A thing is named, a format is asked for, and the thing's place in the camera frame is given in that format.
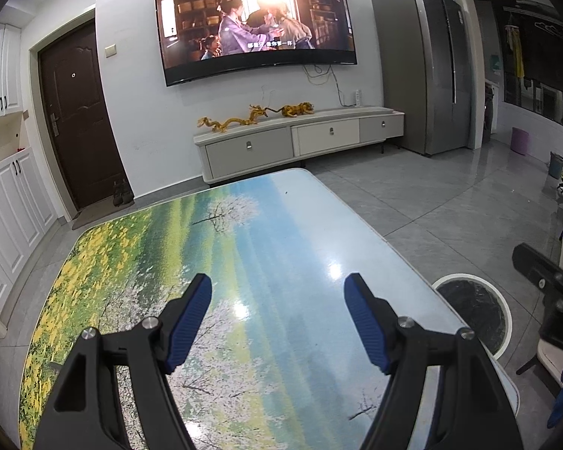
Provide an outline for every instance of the blue gripper pad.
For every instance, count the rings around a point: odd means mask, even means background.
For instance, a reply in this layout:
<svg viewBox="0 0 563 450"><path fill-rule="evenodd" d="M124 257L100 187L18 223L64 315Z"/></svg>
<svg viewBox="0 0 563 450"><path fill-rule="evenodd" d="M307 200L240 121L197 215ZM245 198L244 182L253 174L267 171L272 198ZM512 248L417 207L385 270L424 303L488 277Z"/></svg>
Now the blue gripper pad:
<svg viewBox="0 0 563 450"><path fill-rule="evenodd" d="M361 293L359 281L362 281L362 279L358 274L351 274L345 279L344 300L369 360L373 365L377 365L384 374L390 374L390 359L386 353L384 332Z"/></svg>
<svg viewBox="0 0 563 450"><path fill-rule="evenodd" d="M165 373L172 374L175 368L185 362L194 343L196 334L212 297L212 284L208 276L204 276L188 301L184 312L169 337L169 356L165 360Z"/></svg>

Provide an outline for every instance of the purple bucket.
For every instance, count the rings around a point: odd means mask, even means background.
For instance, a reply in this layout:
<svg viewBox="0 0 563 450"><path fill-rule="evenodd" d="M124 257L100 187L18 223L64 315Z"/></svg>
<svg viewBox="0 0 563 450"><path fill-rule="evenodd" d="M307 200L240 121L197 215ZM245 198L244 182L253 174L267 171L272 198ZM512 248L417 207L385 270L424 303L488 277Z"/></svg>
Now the purple bucket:
<svg viewBox="0 0 563 450"><path fill-rule="evenodd" d="M513 127L511 134L511 150L521 155L528 154L528 142L530 141L530 134L521 128Z"/></svg>

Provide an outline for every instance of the person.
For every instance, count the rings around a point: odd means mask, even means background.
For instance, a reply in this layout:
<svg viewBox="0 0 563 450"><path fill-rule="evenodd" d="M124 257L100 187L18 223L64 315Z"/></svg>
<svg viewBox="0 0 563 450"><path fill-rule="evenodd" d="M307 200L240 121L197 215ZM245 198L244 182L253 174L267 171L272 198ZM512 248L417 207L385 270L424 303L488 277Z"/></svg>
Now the person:
<svg viewBox="0 0 563 450"><path fill-rule="evenodd" d="M256 0L256 3L259 5L259 9L252 12L246 19L246 25L254 29L266 24L265 19L269 15L269 7L265 0Z"/></svg>
<svg viewBox="0 0 563 450"><path fill-rule="evenodd" d="M219 57L221 55L221 42L219 42L219 36L209 35L204 39L203 48L205 53L202 55L200 60L211 59L213 57Z"/></svg>
<svg viewBox="0 0 563 450"><path fill-rule="evenodd" d="M314 49L311 44L313 33L302 22L292 18L285 2L278 3L275 16L279 22L279 28L284 30L284 44L280 49Z"/></svg>
<svg viewBox="0 0 563 450"><path fill-rule="evenodd" d="M282 28L273 28L272 17L259 27L250 27L242 23L240 16L244 12L242 0L219 0L223 14L219 25L221 55L241 54L271 49L266 44L284 34Z"/></svg>

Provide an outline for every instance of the round trash can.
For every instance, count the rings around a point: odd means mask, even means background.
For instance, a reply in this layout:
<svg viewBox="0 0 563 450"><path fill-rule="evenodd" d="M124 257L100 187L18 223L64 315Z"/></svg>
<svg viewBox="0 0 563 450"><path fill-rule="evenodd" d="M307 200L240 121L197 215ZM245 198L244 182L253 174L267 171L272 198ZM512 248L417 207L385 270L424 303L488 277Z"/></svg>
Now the round trash can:
<svg viewBox="0 0 563 450"><path fill-rule="evenodd" d="M513 331L511 310L498 289L485 279L462 273L444 276L432 287L498 359L507 349Z"/></svg>
<svg viewBox="0 0 563 450"><path fill-rule="evenodd" d="M555 179L561 178L561 172L563 171L563 157L559 154L551 152L551 162L548 166L548 174L550 177Z"/></svg>
<svg viewBox="0 0 563 450"><path fill-rule="evenodd" d="M528 154L530 134L521 128L513 127L511 132L511 150L521 155Z"/></svg>

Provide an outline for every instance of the tv stand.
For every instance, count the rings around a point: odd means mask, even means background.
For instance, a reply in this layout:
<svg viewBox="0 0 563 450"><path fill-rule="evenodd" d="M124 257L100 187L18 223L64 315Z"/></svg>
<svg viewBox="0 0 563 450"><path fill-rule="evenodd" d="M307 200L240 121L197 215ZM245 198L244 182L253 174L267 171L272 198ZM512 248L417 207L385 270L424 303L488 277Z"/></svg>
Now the tv stand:
<svg viewBox="0 0 563 450"><path fill-rule="evenodd" d="M194 136L202 177L213 184L276 165L400 137L405 114L381 106L333 108L296 118L271 117L256 125Z"/></svg>

